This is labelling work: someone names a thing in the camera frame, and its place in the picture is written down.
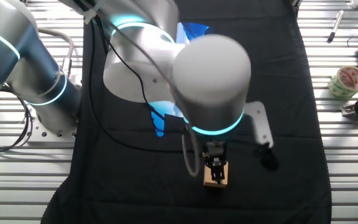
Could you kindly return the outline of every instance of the pen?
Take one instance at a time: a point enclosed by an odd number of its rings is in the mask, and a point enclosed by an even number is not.
[[[338,30],[338,27],[339,27],[339,24],[341,23],[341,20],[342,20],[342,17],[343,17],[343,14],[345,12],[343,10],[341,10],[336,18],[336,21],[335,21],[335,25],[331,31],[331,35],[329,35],[329,38],[327,40],[328,43],[331,43],[333,40],[334,40],[334,37],[335,37],[335,33],[336,31]]]

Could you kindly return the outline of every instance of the masking tape roll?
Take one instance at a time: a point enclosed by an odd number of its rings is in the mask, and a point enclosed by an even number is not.
[[[330,92],[337,98],[348,100],[358,92],[358,68],[343,66],[328,83]]]

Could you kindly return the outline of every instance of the blue object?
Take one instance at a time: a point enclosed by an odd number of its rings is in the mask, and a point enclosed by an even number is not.
[[[2,43],[4,43],[6,46],[8,46],[11,50],[13,50],[13,52],[17,55],[17,59],[20,60],[20,54],[19,52],[16,50],[15,47],[13,47],[13,45],[11,43],[9,43],[7,40],[5,40],[3,37],[0,36],[0,41]]]
[[[235,128],[240,123],[243,114],[244,114],[244,112],[241,113],[240,118],[234,124],[232,124],[228,128],[222,129],[222,130],[207,131],[207,130],[202,130],[202,129],[197,128],[197,127],[192,127],[192,129],[194,131],[196,131],[197,133],[208,135],[208,136],[217,136],[217,135],[220,135],[220,134],[224,134],[224,133],[227,133],[227,132],[231,131],[233,128]],[[185,120],[186,123],[189,123],[189,121],[185,117],[183,117],[183,119]]]
[[[186,33],[187,39],[190,41],[194,40],[197,37],[204,36],[206,30],[209,29],[209,26],[192,22],[182,22],[181,24],[183,26],[183,30]]]
[[[30,105],[34,105],[34,106],[43,106],[43,105],[48,105],[50,103],[53,103],[55,100],[59,99],[59,97],[63,94],[63,92],[66,90],[66,86],[67,86],[67,77],[64,75],[65,77],[65,85],[63,86],[63,89],[60,91],[60,93],[53,98],[52,100],[46,102],[46,103],[30,103],[28,102]]]
[[[150,106],[152,106],[157,113],[162,115],[165,118],[166,114],[172,115],[172,116],[179,116],[181,114],[180,111],[178,111],[177,107],[174,103],[171,101],[158,101],[158,102],[152,102],[149,103]],[[157,128],[155,132],[157,133],[158,137],[162,137],[164,135],[164,120],[161,119],[157,114],[152,112],[152,118],[155,127]]]

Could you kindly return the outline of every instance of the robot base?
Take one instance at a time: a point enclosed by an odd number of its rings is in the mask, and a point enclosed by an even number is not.
[[[29,139],[29,145],[46,145],[46,146],[74,146],[76,138],[76,128],[70,131],[62,131],[54,133],[46,129],[37,117],[33,118],[33,132]]]

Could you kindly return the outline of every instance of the black cloth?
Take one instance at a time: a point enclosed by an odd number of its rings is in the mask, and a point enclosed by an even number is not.
[[[91,29],[85,26],[81,120],[69,178],[42,223],[329,223],[331,189],[305,47],[289,2],[177,0],[182,22],[210,26],[247,50],[252,78],[247,101],[261,101],[278,171],[264,169],[254,146],[229,144],[229,185],[203,187],[182,154],[142,152],[109,139],[88,101]],[[116,138],[135,146],[181,150],[183,120],[166,118],[158,138],[145,105],[111,94],[103,84],[106,55],[96,33],[92,71],[96,115]],[[236,138],[252,139],[244,118]]]

